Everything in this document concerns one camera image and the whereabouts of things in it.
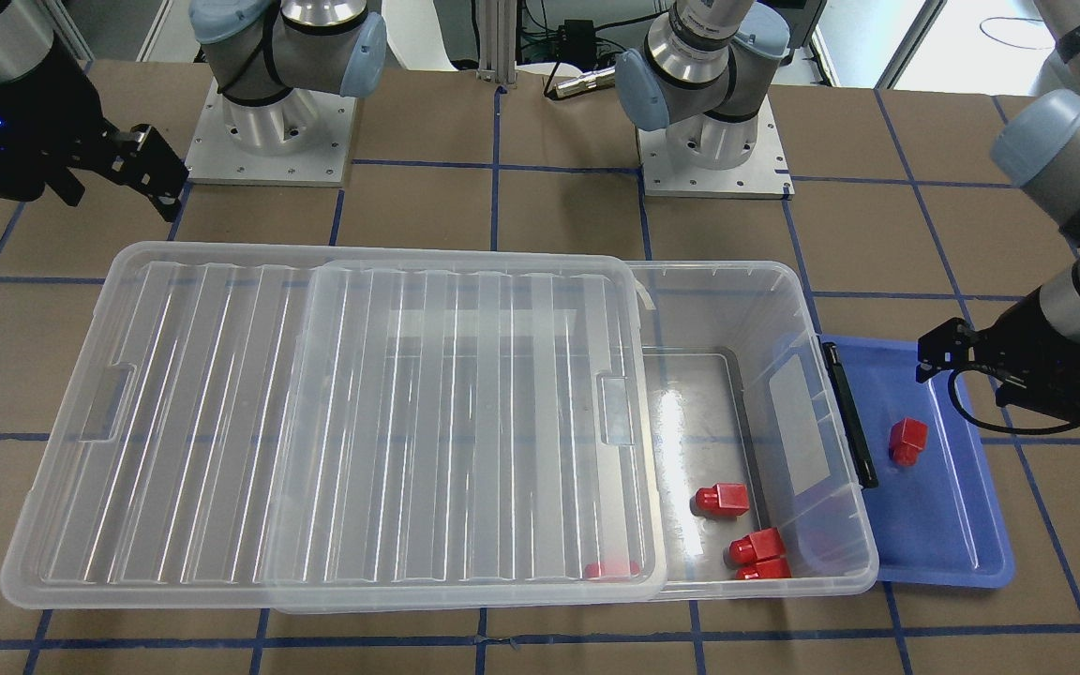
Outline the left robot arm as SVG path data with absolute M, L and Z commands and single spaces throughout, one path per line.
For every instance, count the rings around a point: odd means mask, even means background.
M 990 156 L 1080 249 L 1080 1 L 1036 6 L 1074 89 L 1028 104 Z M 642 48 L 618 55 L 619 102 L 635 129 L 690 127 L 697 165 L 731 168 L 750 153 L 756 114 L 788 50 L 788 23 L 758 1 L 677 1 L 652 21 Z M 919 338 L 917 354 L 917 382 L 947 373 L 951 401 L 959 377 L 981 372 L 997 381 L 999 407 L 1054 419 L 1021 427 L 1021 436 L 1080 428 L 1080 257 L 989 328 L 948 320 Z

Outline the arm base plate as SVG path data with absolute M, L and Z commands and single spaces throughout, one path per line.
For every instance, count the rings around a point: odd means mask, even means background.
M 647 195 L 788 200 L 796 195 L 772 104 L 724 123 L 708 114 L 636 132 Z
M 295 89 L 281 102 L 244 107 L 210 82 L 187 149 L 188 179 L 216 187 L 342 188 L 359 103 Z

